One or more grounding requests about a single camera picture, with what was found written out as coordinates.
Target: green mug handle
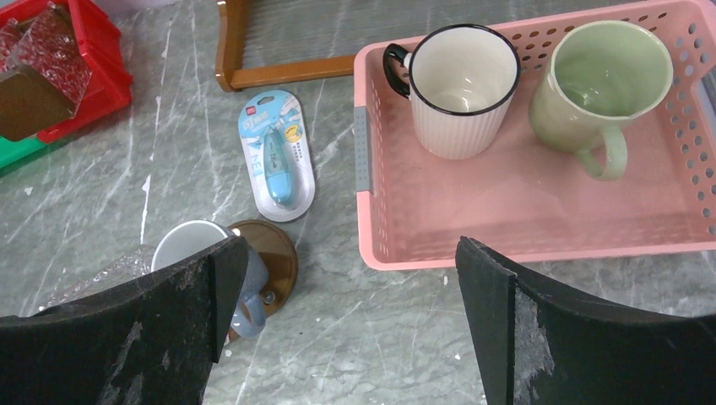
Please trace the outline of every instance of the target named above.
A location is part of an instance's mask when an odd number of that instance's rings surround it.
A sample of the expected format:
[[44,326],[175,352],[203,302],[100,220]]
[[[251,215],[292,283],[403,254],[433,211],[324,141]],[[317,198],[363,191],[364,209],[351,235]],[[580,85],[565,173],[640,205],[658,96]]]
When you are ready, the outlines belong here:
[[627,142],[624,141],[624,134],[619,127],[604,127],[601,130],[602,138],[605,141],[606,165],[602,167],[592,155],[591,150],[580,150],[576,153],[577,158],[587,174],[596,180],[616,180],[624,174],[627,168]]

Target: wooden frame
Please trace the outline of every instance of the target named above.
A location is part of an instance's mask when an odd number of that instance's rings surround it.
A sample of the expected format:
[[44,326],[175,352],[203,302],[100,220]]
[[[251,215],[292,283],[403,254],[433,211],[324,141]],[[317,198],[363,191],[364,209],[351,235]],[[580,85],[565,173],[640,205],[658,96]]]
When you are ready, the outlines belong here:
[[355,55],[244,69],[249,0],[219,0],[217,5],[220,31],[216,80],[224,91],[353,74]]

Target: gray mug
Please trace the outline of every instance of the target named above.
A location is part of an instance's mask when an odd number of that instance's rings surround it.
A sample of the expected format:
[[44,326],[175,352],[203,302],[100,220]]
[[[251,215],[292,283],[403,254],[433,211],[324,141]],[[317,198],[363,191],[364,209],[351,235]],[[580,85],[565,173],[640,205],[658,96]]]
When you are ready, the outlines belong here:
[[[195,220],[180,224],[170,230],[157,245],[151,270],[153,272],[180,262],[233,235],[230,229],[210,221]],[[268,280],[266,265],[249,246],[247,273],[231,319],[231,328],[242,338],[254,338],[266,326],[266,312],[260,292]],[[244,315],[242,306],[246,307],[250,319]]]

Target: mug rim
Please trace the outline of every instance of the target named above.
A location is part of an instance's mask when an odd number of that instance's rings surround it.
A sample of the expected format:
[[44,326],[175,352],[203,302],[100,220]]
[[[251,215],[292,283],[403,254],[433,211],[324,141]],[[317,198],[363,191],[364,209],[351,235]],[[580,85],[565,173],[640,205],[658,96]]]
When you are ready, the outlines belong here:
[[229,236],[231,236],[230,231],[228,231],[227,229],[225,229],[225,228],[222,227],[221,225],[216,224],[216,223],[211,222],[211,221],[208,221],[208,220],[206,220],[206,219],[193,219],[193,220],[191,220],[191,221],[182,222],[181,224],[175,226],[175,227],[172,228],[169,232],[167,232],[166,235],[164,235],[164,237],[161,238],[159,244],[157,244],[157,247],[156,247],[156,249],[155,249],[155,253],[154,253],[154,255],[152,255],[152,264],[151,264],[151,266],[149,267],[149,272],[150,272],[150,273],[153,273],[154,271],[159,270],[158,268],[155,268],[155,266],[156,266],[156,259],[157,259],[157,252],[158,252],[158,251],[161,249],[161,247],[169,240],[170,236],[173,236],[177,231],[181,230],[182,228],[185,228],[185,227],[187,227],[187,226],[189,226],[189,225],[194,225],[194,224],[208,225],[208,226],[210,226],[211,228],[214,228],[215,230],[218,230],[220,233],[224,234],[224,239],[225,239],[225,238],[228,238]]
[[[561,50],[564,43],[569,39],[571,36],[574,35],[574,33],[579,32],[581,30],[585,30],[587,28],[595,27],[598,25],[621,25],[624,27],[629,27],[635,31],[640,31],[643,34],[646,34],[650,39],[654,40],[656,45],[659,46],[659,49],[661,50],[661,53],[663,56],[665,56],[665,60],[668,62],[668,70],[669,70],[669,80],[666,80],[664,87],[661,89],[661,93],[659,93],[659,97],[656,101],[649,104],[647,107],[629,115],[629,116],[602,116],[600,114],[594,113],[592,111],[589,111],[587,109],[584,109],[580,107],[579,105],[575,104],[573,101],[569,100],[569,97],[567,97],[566,94],[564,94],[564,91],[562,91],[561,86],[559,85],[559,82],[557,81],[557,75],[555,73],[555,60],[556,56],[559,53],[559,50]],[[662,101],[664,101],[664,98],[669,93],[669,90],[671,89],[671,83],[674,80],[674,63],[671,61],[671,54],[669,52],[669,48],[666,47],[666,44],[658,37],[655,33],[643,28],[641,25],[636,25],[634,23],[630,23],[627,21],[622,21],[620,19],[604,19],[600,21],[592,21],[591,23],[582,24],[576,27],[574,30],[569,31],[564,37],[560,40],[559,44],[555,47],[555,50],[552,52],[552,56],[550,57],[550,70],[547,72],[554,80],[555,80],[555,87],[557,93],[560,95],[560,97],[565,100],[572,108],[576,109],[580,113],[591,116],[593,118],[599,118],[600,120],[606,120],[611,122],[620,122],[633,119],[635,117],[641,116],[645,112],[651,111],[654,108],[656,108]]]
[[[487,106],[487,107],[485,107],[485,108],[483,108],[483,109],[481,109],[481,110],[477,110],[477,111],[467,111],[467,112],[446,110],[446,109],[444,109],[444,108],[442,108],[442,107],[439,107],[439,106],[433,104],[432,102],[430,102],[430,101],[420,92],[420,90],[418,89],[418,86],[415,85],[415,81],[413,81],[413,61],[415,60],[415,56],[418,54],[418,51],[419,51],[420,48],[423,46],[423,44],[425,44],[427,41],[430,40],[430,38],[432,38],[433,36],[435,36],[435,35],[437,35],[437,34],[440,34],[441,32],[444,32],[444,31],[447,31],[447,30],[454,30],[454,29],[456,29],[456,28],[471,28],[471,29],[475,29],[475,30],[483,30],[483,31],[486,31],[486,32],[488,32],[488,33],[490,33],[490,34],[496,36],[497,38],[501,39],[503,42],[505,42],[505,44],[506,44],[507,47],[510,49],[510,51],[512,51],[513,56],[514,56],[514,59],[515,59],[515,63],[516,63],[516,65],[517,65],[517,66],[516,66],[515,77],[514,77],[514,80],[513,80],[513,85],[512,85],[512,87],[510,88],[510,90],[508,90],[507,93],[505,94],[505,96],[502,97],[499,101],[497,101],[496,103],[494,103],[494,104],[492,104],[492,105],[490,105],[490,106]],[[445,27],[442,27],[442,28],[440,28],[440,29],[438,29],[438,30],[432,31],[432,32],[431,32],[430,34],[428,34],[425,38],[423,38],[423,39],[420,41],[420,43],[418,43],[418,46],[416,46],[415,49],[414,49],[411,53],[412,53],[412,56],[410,57],[410,66],[408,66],[408,78],[409,78],[409,80],[410,80],[410,83],[409,83],[410,87],[415,91],[415,94],[418,95],[418,97],[419,97],[424,103],[426,103],[430,108],[432,108],[433,110],[436,110],[436,111],[440,111],[440,112],[442,112],[442,113],[444,113],[444,114],[448,114],[448,115],[450,115],[450,116],[478,116],[478,115],[480,115],[480,114],[485,114],[486,112],[490,112],[490,111],[492,111],[492,110],[495,110],[495,109],[498,108],[499,106],[505,104],[505,103],[510,99],[510,97],[512,97],[512,95],[514,94],[515,90],[517,89],[517,86],[518,86],[518,84],[519,84],[519,76],[520,76],[520,73],[522,72],[522,67],[520,66],[520,61],[519,61],[519,55],[517,54],[517,50],[515,49],[515,47],[514,47],[514,45],[512,44],[512,42],[510,42],[510,41],[505,37],[505,35],[500,34],[499,32],[493,30],[493,29],[490,28],[490,27],[486,27],[486,26],[484,26],[484,25],[479,25],[479,24],[472,24],[472,23],[452,24],[452,25],[447,25],[447,26],[445,26]]]

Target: light green mug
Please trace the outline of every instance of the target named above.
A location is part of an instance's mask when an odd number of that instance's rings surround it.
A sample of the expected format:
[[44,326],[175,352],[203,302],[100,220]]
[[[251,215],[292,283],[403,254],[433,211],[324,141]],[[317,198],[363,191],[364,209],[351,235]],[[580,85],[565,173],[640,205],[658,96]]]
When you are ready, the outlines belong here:
[[[674,67],[664,43],[623,21],[597,21],[557,45],[529,104],[529,124],[555,150],[575,154],[597,180],[627,167],[621,128],[651,111],[671,86]],[[605,146],[602,166],[592,150]]]

